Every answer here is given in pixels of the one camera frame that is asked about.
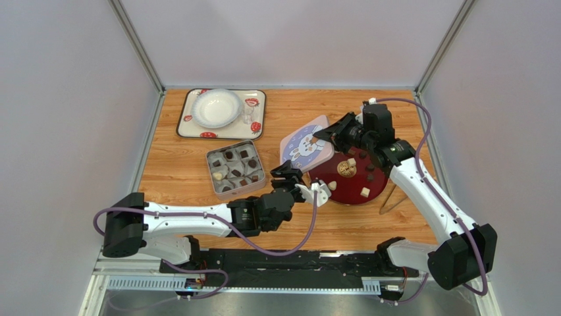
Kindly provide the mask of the silver tin lid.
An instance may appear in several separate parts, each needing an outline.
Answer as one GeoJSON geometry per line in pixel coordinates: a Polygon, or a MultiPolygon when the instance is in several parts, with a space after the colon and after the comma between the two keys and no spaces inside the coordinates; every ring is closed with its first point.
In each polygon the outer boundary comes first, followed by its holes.
{"type": "Polygon", "coordinates": [[[333,145],[314,136],[328,126],[328,117],[320,115],[283,138],[280,142],[279,164],[290,161],[294,168],[306,173],[333,158],[333,145]]]}

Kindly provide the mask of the dark teardrop chocolate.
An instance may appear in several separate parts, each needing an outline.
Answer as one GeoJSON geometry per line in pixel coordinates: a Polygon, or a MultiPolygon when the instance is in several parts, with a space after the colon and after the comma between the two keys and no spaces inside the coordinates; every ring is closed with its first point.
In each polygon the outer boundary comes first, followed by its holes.
{"type": "Polygon", "coordinates": [[[248,166],[255,169],[257,167],[257,161],[252,159],[248,161],[248,166]]]}

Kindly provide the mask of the square chocolate tin box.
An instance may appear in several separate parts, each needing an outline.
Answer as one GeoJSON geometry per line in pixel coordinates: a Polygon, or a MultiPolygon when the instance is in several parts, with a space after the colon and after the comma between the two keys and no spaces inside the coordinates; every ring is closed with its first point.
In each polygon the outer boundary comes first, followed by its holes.
{"type": "Polygon", "coordinates": [[[205,159],[213,191],[222,201],[265,187],[265,169],[251,140],[209,151],[205,159]]]}

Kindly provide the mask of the red round plate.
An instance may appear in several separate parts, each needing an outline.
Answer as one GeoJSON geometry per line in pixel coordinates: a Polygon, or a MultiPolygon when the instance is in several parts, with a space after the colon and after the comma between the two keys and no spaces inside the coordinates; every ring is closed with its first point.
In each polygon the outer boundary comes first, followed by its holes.
{"type": "Polygon", "coordinates": [[[375,168],[367,171],[371,164],[368,154],[358,148],[352,148],[348,153],[336,153],[327,162],[308,172],[311,179],[320,179],[326,184],[336,181],[337,189],[332,192],[330,200],[345,205],[360,205],[377,198],[386,188],[388,178],[384,172],[375,168]],[[372,182],[367,176],[372,174],[372,182]],[[360,195],[362,188],[369,188],[369,197],[360,195]]]}

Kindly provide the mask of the white chocolate piece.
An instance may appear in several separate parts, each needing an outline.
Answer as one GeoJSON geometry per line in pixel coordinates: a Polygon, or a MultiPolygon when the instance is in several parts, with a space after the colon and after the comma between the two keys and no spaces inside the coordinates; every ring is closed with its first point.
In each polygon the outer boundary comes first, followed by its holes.
{"type": "Polygon", "coordinates": [[[221,181],[223,179],[223,175],[220,172],[214,172],[212,174],[212,177],[216,180],[216,181],[221,181]]]}

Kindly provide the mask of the metal tongs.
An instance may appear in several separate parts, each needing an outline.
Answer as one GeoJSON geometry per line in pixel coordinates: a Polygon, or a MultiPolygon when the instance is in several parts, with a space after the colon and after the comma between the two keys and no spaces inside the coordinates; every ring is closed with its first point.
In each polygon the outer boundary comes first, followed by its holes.
{"type": "Polygon", "coordinates": [[[404,191],[397,186],[395,183],[390,183],[390,190],[387,198],[384,200],[381,208],[379,209],[379,214],[384,215],[389,213],[397,206],[399,206],[403,201],[406,201],[408,196],[404,191]]]}

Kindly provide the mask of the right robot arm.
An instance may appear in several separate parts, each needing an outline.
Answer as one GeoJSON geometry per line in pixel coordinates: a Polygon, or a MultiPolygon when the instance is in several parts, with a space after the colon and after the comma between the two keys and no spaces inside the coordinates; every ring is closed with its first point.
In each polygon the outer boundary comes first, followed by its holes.
{"type": "Polygon", "coordinates": [[[389,267],[409,267],[431,275],[443,289],[464,286],[480,279],[488,292],[497,233],[490,224],[477,224],[447,196],[424,167],[420,150],[395,136],[392,114],[383,103],[364,102],[359,115],[349,112],[314,136],[341,153],[356,148],[366,152],[371,164],[392,180],[423,215],[437,245],[393,238],[379,244],[377,253],[389,267]]]}

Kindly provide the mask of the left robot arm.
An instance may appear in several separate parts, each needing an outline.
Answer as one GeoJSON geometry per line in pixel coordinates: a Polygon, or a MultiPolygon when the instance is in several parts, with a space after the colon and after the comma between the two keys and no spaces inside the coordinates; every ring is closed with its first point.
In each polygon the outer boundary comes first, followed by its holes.
{"type": "Polygon", "coordinates": [[[181,265],[192,260],[195,235],[248,239],[276,231],[291,221],[296,203],[315,203],[316,184],[306,186],[303,173],[290,161],[271,171],[272,191],[212,206],[169,206],[145,200],[133,192],[95,217],[105,217],[105,226],[95,224],[103,236],[102,254],[123,258],[143,253],[181,265]]]}

